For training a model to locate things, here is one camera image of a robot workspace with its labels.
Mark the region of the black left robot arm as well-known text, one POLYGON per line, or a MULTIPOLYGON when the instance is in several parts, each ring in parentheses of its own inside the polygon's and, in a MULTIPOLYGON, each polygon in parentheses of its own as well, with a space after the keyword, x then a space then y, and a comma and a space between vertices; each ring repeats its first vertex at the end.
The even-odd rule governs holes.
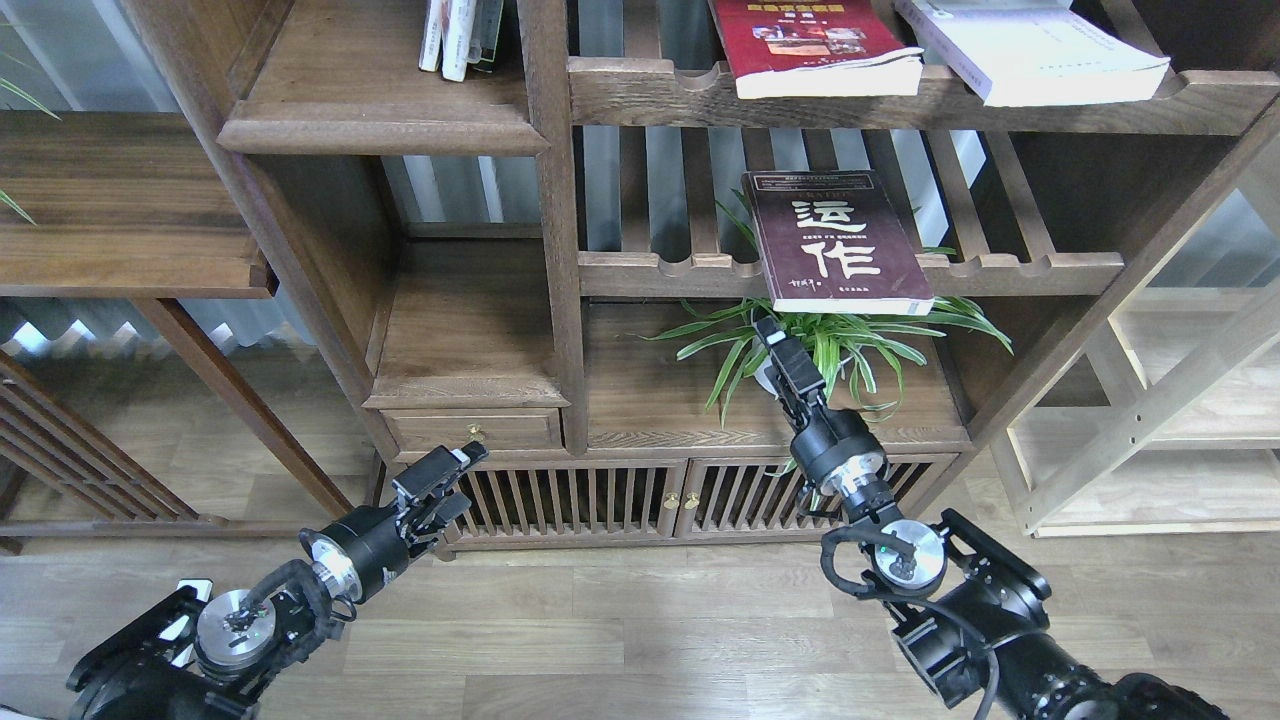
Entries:
POLYGON ((210 601, 180 588, 72 670, 73 719, 252 719, 270 682, 355 620, 355 607, 431 551, 468 506, 454 483, 484 460, 471 442, 438 447, 394 479, 388 505, 303 529, 306 560, 210 601))

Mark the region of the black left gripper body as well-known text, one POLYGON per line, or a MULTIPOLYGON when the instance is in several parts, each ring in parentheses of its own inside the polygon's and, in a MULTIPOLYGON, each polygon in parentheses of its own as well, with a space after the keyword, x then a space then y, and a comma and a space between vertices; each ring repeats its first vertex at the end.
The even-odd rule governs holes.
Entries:
POLYGON ((321 530, 302 529, 300 543, 330 597, 365 603, 431 551, 444 532, 425 527, 433 498, 440 497, 362 505, 321 530))

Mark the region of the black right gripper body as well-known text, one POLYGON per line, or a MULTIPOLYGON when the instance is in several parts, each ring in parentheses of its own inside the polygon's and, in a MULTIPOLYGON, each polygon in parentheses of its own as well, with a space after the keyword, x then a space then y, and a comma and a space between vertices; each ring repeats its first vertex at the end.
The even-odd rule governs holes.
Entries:
POLYGON ((801 497, 890 498, 887 455, 858 411, 829 407, 820 389, 780 386, 778 397, 795 430, 790 452, 805 477, 801 497))

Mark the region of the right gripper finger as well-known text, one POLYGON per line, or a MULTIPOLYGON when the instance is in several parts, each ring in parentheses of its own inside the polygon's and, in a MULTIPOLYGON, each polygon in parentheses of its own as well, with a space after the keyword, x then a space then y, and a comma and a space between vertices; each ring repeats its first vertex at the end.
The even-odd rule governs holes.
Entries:
POLYGON ((763 316, 753 327, 756 341, 771 352, 778 398, 814 401, 826 382, 803 342, 787 334, 773 316, 763 316))

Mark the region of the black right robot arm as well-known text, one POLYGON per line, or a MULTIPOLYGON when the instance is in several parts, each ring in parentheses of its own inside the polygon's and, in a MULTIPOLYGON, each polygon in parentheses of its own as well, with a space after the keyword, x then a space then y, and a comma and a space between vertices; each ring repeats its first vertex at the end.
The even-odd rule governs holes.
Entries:
POLYGON ((1222 710, 1157 676, 1115 683, 1050 634, 1048 582, 954 510, 906 518, 888 487, 879 441, 854 410, 833 410, 803 343, 756 322, 769 377, 794 429, 805 493, 835 496, 840 527, 820 541, 820 568, 840 591, 881 602, 896 643, 925 685, 954 707, 982 693, 975 716, 1002 705, 1019 719, 1221 719, 1222 710))

